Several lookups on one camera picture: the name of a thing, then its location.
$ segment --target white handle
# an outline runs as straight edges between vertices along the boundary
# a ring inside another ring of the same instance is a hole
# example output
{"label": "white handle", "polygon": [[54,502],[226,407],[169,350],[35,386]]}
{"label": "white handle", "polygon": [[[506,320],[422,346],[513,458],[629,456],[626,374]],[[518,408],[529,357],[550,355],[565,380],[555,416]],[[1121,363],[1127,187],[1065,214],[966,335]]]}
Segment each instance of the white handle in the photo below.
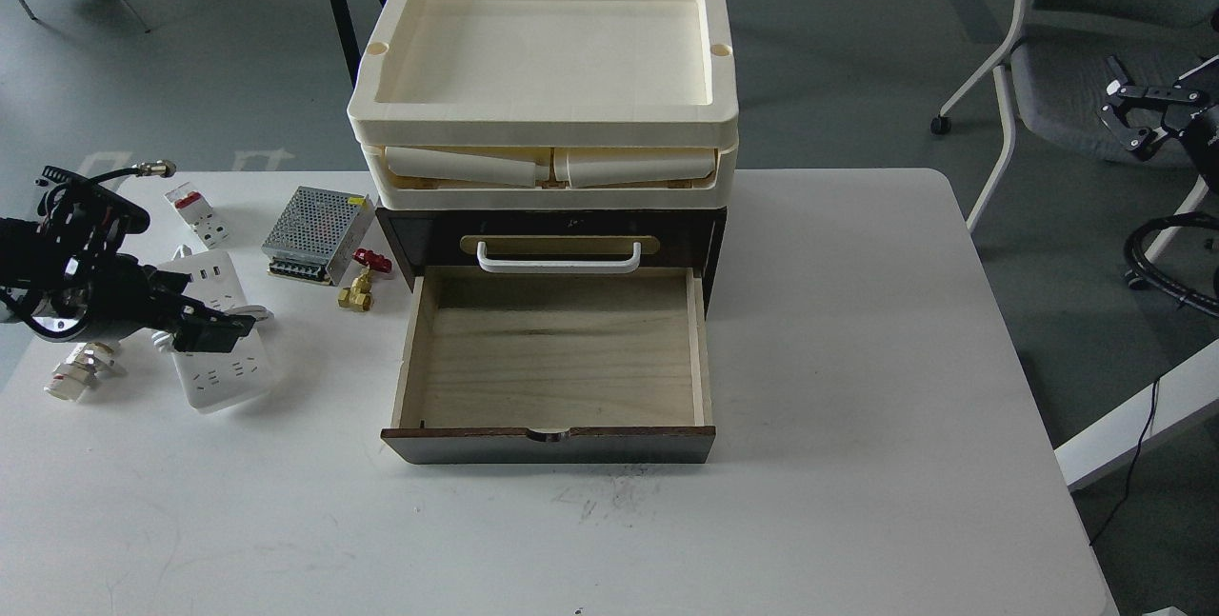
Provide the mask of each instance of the white handle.
{"label": "white handle", "polygon": [[488,273],[630,273],[639,268],[644,245],[631,243],[630,259],[622,261],[562,261],[491,259],[486,255],[486,240],[478,242],[478,266]]}

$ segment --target drawer front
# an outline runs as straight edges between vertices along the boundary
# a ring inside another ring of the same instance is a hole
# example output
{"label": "drawer front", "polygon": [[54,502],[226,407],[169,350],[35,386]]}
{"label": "drawer front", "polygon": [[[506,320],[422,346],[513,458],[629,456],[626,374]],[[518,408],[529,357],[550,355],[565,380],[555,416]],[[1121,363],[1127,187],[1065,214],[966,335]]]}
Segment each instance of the drawer front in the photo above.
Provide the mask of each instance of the drawer front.
{"label": "drawer front", "polygon": [[705,464],[714,426],[570,428],[385,428],[410,464]]}
{"label": "drawer front", "polygon": [[605,259],[641,243],[640,267],[691,268],[711,299],[728,210],[394,211],[378,209],[397,265],[414,288],[429,266],[478,266],[477,243],[496,256]]}

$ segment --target open drawer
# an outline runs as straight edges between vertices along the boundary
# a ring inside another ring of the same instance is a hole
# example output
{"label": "open drawer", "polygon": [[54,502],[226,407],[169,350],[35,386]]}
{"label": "open drawer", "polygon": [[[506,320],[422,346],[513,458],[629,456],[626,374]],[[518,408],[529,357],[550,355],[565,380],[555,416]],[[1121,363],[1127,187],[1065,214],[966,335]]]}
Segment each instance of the open drawer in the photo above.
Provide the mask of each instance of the open drawer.
{"label": "open drawer", "polygon": [[430,267],[386,442],[413,464],[706,461],[701,281]]}

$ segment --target red and white object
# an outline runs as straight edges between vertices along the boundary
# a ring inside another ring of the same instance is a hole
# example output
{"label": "red and white object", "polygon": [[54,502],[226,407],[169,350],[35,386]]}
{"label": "red and white object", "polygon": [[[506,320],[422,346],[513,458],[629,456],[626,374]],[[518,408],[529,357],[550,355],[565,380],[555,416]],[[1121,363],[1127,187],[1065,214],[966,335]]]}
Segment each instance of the red and white object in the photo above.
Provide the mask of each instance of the red and white object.
{"label": "red and white object", "polygon": [[43,388],[46,394],[77,401],[88,387],[95,385],[99,377],[122,376],[123,370],[115,361],[118,343],[79,343],[78,346],[57,365],[51,379]]}
{"label": "red and white object", "polygon": [[204,246],[212,249],[228,238],[228,223],[216,216],[216,210],[191,183],[183,183],[169,190],[165,199],[169,200]]}

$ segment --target wooden drawer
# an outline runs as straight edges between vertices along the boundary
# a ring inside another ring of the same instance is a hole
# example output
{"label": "wooden drawer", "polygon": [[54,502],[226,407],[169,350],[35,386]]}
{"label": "wooden drawer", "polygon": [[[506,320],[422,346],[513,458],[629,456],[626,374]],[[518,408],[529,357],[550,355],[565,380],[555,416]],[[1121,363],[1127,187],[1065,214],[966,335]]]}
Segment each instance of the wooden drawer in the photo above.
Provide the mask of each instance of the wooden drawer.
{"label": "wooden drawer", "polygon": [[702,462],[716,437],[702,285],[432,267],[416,281],[391,427],[414,464]]}
{"label": "wooden drawer", "polygon": [[395,211],[377,217],[414,289],[432,266],[478,266],[477,243],[500,256],[616,259],[642,244],[642,268],[690,268],[711,299],[725,209],[590,211]]}

